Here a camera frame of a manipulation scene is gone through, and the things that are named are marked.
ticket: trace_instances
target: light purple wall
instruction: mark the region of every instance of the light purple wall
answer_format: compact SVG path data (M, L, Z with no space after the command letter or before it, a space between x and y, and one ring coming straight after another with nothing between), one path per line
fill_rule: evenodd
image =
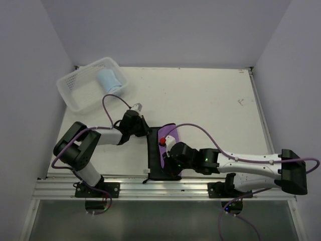
M75 64L254 66L290 0L42 0Z
M255 81L276 150L321 158L321 1L292 0L255 66ZM298 197L310 240L319 240L321 168Z
M55 83L72 67L39 0L0 2L0 240L20 236L65 108Z

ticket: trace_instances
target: red cap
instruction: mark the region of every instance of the red cap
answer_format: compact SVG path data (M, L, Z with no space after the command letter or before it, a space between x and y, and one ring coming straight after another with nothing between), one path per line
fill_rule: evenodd
M159 140L159 145L161 147L164 147L166 145L166 139L164 137L162 137L160 140Z

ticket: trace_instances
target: white tabletop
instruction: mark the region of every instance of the white tabletop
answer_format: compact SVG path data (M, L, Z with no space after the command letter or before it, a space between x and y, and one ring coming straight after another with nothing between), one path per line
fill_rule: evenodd
M122 97L129 105L138 102L142 104L141 113L150 127L167 123L194 123L206 129L226 151L268 154L247 70L140 67L122 69L129 78L129 86ZM122 118L126 106L121 101L111 99L106 104L114 121ZM93 110L87 115L74 114L67 108L58 139L76 121L83 122L88 127L110 126L103 108ZM213 143L199 129L181 127L178 132L180 140L192 148L214 148ZM133 136L122 146L98 146L91 162L100 174L146 176L146 138ZM70 171L51 167L48 170L48 176L58 173ZM183 176L204 177L193 170L184 170Z

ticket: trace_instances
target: purple cloth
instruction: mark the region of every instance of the purple cloth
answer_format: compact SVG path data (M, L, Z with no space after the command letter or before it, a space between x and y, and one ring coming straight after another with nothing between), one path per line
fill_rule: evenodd
M176 125L175 124L172 124L172 125L167 125L167 126L164 126L162 128L160 128L158 130L158 142L160 141L160 139L162 137L165 137L165 135L170 132ZM176 140L176 143L180 141L180 138L179 138L179 133L177 132L177 129L173 130L171 133L170 133L170 136L174 137L175 140ZM159 153L160 153L160 165L162 166L162 168L164 168L164 159L163 159L163 153L166 152L166 147L161 147L159 146Z

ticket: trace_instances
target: white plastic basket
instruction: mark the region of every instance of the white plastic basket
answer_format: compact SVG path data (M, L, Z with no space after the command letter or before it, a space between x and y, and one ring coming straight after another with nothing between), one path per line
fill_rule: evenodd
M100 59L57 81L59 93L73 112L85 114L101 105L101 100L107 93L97 81L96 74L103 68L111 69L122 85L109 94L123 94L128 83L124 73L111 58Z

